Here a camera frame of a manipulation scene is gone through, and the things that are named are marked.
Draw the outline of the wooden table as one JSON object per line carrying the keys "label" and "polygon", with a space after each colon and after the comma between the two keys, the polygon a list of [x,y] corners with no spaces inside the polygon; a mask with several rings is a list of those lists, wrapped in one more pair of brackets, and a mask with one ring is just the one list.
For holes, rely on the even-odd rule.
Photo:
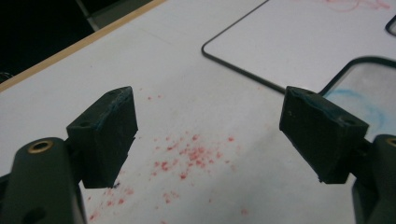
{"label": "wooden table", "polygon": [[160,4],[166,2],[167,0],[152,0],[151,2],[143,5],[142,7],[134,10],[133,12],[123,16],[122,18],[111,22],[109,25],[105,26],[104,28],[100,29],[99,31],[93,33],[92,35],[88,35],[83,39],[79,40],[77,43],[67,47],[66,49],[61,50],[60,52],[48,57],[48,59],[40,62],[29,69],[17,74],[15,77],[12,77],[5,82],[0,84],[0,92],[3,92],[16,84],[24,81],[25,79],[39,73],[40,71],[56,64],[57,62],[63,60],[64,58],[76,53],[77,51],[84,49],[85,47],[89,46],[90,44],[94,43],[95,41],[99,40],[100,38],[112,33],[113,31],[119,29],[121,26],[127,24],[128,22],[144,15],[148,11],[154,9],[155,7],[159,6]]}

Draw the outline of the white table cover sheet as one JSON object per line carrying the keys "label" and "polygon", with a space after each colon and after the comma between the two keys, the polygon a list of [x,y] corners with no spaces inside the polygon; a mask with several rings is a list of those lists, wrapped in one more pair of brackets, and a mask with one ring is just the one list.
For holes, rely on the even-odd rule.
{"label": "white table cover sheet", "polygon": [[139,131],[114,189],[84,191],[91,224],[355,224],[279,130],[283,97],[204,56],[266,0],[167,0],[0,92],[0,174],[15,152],[130,86]]}

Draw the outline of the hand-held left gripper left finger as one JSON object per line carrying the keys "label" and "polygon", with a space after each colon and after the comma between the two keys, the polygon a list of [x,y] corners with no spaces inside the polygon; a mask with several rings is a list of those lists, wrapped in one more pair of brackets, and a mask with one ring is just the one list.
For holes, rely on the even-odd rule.
{"label": "hand-held left gripper left finger", "polygon": [[130,86],[108,91],[67,127],[86,189],[112,188],[138,131]]}

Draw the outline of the white paddle whiteboard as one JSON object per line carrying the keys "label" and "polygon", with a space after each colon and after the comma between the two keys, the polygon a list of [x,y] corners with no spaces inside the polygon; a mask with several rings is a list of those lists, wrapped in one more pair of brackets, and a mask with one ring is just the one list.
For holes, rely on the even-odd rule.
{"label": "white paddle whiteboard", "polygon": [[206,58],[282,92],[321,91],[351,62],[396,61],[396,0],[266,0],[202,46]]}

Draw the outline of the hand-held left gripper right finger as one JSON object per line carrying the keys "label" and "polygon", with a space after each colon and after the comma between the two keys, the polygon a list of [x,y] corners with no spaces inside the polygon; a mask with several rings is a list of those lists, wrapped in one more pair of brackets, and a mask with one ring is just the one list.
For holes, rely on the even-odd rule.
{"label": "hand-held left gripper right finger", "polygon": [[279,130],[326,184],[344,184],[368,124],[309,90],[288,86]]}

